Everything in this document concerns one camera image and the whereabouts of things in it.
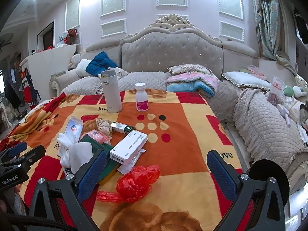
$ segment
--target dark blue cloth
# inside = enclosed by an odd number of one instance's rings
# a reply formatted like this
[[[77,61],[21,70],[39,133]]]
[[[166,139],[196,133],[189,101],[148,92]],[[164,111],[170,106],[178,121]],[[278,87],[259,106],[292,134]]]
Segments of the dark blue cloth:
[[[103,51],[96,55],[94,59],[86,67],[86,72],[93,76],[97,76],[102,71],[108,68],[116,68],[117,65],[112,61],[107,54]]]

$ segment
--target pink wall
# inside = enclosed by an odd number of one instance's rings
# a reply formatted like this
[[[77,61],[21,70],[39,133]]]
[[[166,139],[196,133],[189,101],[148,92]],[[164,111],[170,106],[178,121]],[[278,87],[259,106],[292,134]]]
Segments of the pink wall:
[[[64,0],[42,20],[29,26],[29,52],[37,50],[37,34],[55,20],[55,38],[58,42],[59,34],[65,31],[65,6],[69,0]],[[157,14],[188,15],[192,24],[199,27],[206,34],[218,37],[220,22],[225,21],[244,28],[244,44],[258,49],[257,35],[255,33],[254,10],[252,0],[243,0],[244,21],[218,14],[217,0],[188,0],[185,7],[156,7],[156,0],[127,0],[126,11],[101,16],[101,0],[80,0],[81,24],[78,31],[81,33],[83,48],[101,39],[100,25],[118,19],[126,18],[127,33],[139,32],[157,19]],[[123,38],[125,34],[112,36]]]

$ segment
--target white cabinet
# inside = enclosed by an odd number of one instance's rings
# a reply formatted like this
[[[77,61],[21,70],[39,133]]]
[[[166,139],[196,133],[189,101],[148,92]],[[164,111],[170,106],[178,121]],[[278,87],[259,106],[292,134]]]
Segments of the white cabinet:
[[[51,98],[51,75],[67,70],[75,51],[75,44],[49,49],[30,55],[20,63],[22,70],[28,68],[34,88],[38,90],[42,101]]]

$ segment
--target blue floral curtain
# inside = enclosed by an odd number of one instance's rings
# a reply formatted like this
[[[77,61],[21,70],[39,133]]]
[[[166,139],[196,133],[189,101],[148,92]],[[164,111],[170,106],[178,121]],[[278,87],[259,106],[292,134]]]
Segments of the blue floral curtain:
[[[262,55],[297,75],[288,55],[279,49],[280,44],[280,8],[278,0],[253,0],[256,20],[256,33]]]

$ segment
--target orange patterned blanket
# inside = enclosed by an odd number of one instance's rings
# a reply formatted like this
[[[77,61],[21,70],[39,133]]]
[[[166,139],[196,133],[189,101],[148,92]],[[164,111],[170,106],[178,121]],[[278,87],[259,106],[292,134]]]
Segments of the orange patterned blanket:
[[[134,204],[96,201],[98,190],[115,191],[121,177],[119,172],[105,185],[96,186],[83,205],[101,230],[213,230],[231,202],[224,198],[210,173],[206,156],[208,151],[216,149],[241,173],[232,143],[206,100],[197,93],[149,89],[146,112],[136,110],[135,93],[121,92],[123,110],[116,114],[108,113],[102,95],[62,94],[28,116],[9,139],[26,141],[28,150],[43,145],[46,156],[31,167],[30,179],[20,185],[21,197],[29,206],[40,177],[63,178],[57,157],[57,136],[64,132],[70,116],[84,121],[83,132],[97,129],[95,119],[99,117],[134,126],[148,134],[144,146],[147,151],[136,165],[156,164],[161,169],[161,176],[149,194]],[[123,137],[124,134],[113,132],[112,145]],[[62,212],[67,223],[73,225],[68,213]]]

